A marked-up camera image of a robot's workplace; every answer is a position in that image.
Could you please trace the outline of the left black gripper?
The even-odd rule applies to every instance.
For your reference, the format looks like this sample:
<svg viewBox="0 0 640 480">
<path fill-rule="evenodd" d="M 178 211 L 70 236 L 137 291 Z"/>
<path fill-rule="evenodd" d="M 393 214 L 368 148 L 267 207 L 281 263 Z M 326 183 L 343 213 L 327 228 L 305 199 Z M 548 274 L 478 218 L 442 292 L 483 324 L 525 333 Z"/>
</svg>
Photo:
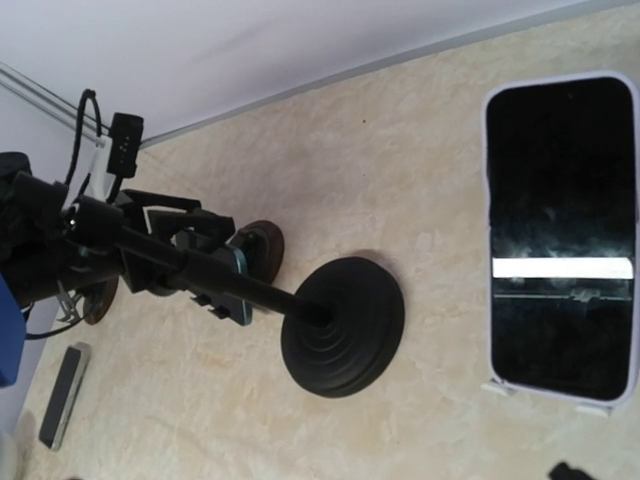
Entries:
<svg viewBox="0 0 640 480">
<path fill-rule="evenodd" d="M 89 253 L 63 235 L 63 206 L 69 187 L 34 176 L 21 152 L 1 154 L 1 277 L 19 305 L 83 289 L 124 273 L 117 251 Z M 145 209 L 166 207 L 191 212 L 201 207 L 196 199 L 125 189 L 117 194 L 117 207 L 132 223 L 147 223 Z"/>
</svg>

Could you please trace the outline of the black phone blue edge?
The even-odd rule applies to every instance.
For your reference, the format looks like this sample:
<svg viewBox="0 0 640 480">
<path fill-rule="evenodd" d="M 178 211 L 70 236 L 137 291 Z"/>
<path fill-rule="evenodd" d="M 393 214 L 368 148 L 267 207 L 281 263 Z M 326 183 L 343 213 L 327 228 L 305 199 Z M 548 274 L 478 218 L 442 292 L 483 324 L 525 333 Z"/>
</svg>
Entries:
<svg viewBox="0 0 640 480">
<path fill-rule="evenodd" d="M 22 311 L 4 278 L 0 291 L 0 384 L 14 385 L 26 341 L 26 324 Z"/>
</svg>

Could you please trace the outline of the black phone white case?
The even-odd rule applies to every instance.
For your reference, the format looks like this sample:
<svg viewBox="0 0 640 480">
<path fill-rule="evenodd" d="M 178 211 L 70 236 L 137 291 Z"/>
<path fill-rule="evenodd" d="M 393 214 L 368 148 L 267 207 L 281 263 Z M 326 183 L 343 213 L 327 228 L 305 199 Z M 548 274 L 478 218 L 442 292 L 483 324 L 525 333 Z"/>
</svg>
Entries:
<svg viewBox="0 0 640 480">
<path fill-rule="evenodd" d="M 490 384 L 608 415 L 639 381 L 639 90 L 516 81 L 482 110 Z"/>
</svg>

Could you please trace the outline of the black phone white edge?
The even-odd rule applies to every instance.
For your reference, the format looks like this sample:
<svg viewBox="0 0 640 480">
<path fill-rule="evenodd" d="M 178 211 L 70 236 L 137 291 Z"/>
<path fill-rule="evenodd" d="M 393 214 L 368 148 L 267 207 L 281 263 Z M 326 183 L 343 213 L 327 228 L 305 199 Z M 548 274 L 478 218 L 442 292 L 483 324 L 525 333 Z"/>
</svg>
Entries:
<svg viewBox="0 0 640 480">
<path fill-rule="evenodd" d="M 69 346 L 65 352 L 38 436 L 51 451 L 62 445 L 90 358 L 91 347 L 84 342 Z"/>
</svg>

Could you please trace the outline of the left aluminium frame post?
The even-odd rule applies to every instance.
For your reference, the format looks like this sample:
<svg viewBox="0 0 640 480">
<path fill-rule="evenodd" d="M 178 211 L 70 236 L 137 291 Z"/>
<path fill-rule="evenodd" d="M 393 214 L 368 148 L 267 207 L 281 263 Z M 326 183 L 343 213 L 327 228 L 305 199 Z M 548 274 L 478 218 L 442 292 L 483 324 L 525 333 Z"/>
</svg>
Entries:
<svg viewBox="0 0 640 480">
<path fill-rule="evenodd" d="M 49 118 L 69 128 L 72 133 L 75 131 L 77 102 L 73 104 L 67 101 L 3 62 L 1 62 L 1 87 Z M 111 121 L 102 120 L 103 135 L 109 133 L 111 123 Z M 90 142 L 100 143 L 97 136 L 95 115 L 85 113 L 82 136 Z"/>
</svg>

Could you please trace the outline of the black phone landscape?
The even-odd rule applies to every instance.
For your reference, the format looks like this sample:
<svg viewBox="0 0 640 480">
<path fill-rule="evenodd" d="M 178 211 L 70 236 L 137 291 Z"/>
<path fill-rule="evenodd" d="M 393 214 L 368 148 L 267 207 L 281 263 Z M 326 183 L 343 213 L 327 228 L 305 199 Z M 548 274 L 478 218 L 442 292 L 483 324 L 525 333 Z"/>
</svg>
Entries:
<svg viewBox="0 0 640 480">
<path fill-rule="evenodd" d="M 253 320 L 251 303 L 229 292 L 240 276 L 249 277 L 244 253 L 237 247 L 216 246 L 210 237 L 189 229 L 176 234 L 175 246 L 190 257 L 186 267 L 171 276 L 172 287 L 189 292 L 198 306 L 218 319 L 249 326 Z"/>
</svg>

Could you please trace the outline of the tall black clamp stand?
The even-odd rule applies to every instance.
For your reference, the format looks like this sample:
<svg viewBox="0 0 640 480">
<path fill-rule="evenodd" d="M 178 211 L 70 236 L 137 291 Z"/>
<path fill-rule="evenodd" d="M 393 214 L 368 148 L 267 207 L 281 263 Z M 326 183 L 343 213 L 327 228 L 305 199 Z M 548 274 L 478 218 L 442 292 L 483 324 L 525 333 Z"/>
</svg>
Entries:
<svg viewBox="0 0 640 480">
<path fill-rule="evenodd" d="M 89 253 L 120 254 L 133 292 L 178 291 L 171 276 L 189 253 L 132 223 L 113 204 L 85 195 L 63 206 L 63 235 Z M 229 292 L 283 317 L 281 350 L 293 380 L 326 398 L 355 394 L 374 382 L 393 359 L 404 329 L 405 306 L 395 278 L 375 262 L 351 256 L 331 261 L 309 275 L 295 293 L 240 276 Z"/>
</svg>

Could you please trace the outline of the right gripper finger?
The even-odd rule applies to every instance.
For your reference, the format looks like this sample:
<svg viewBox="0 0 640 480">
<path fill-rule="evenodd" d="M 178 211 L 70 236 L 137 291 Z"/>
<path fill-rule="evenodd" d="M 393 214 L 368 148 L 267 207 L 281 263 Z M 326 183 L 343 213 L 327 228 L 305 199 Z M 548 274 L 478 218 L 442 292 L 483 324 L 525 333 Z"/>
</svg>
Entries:
<svg viewBox="0 0 640 480">
<path fill-rule="evenodd" d="M 582 465 L 566 461 L 554 465 L 548 472 L 552 480 L 605 480 L 605 479 L 638 479 L 638 464 L 594 464 Z"/>
</svg>

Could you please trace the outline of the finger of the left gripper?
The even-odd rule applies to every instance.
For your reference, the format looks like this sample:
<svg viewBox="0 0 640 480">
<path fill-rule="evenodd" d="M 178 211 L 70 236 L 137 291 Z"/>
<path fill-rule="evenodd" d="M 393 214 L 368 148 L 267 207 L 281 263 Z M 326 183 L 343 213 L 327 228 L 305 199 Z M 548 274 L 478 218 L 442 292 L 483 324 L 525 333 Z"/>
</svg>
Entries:
<svg viewBox="0 0 640 480">
<path fill-rule="evenodd" d="M 179 250 L 217 250 L 235 233 L 231 217 L 195 208 L 189 212 L 149 210 L 151 234 Z"/>
</svg>

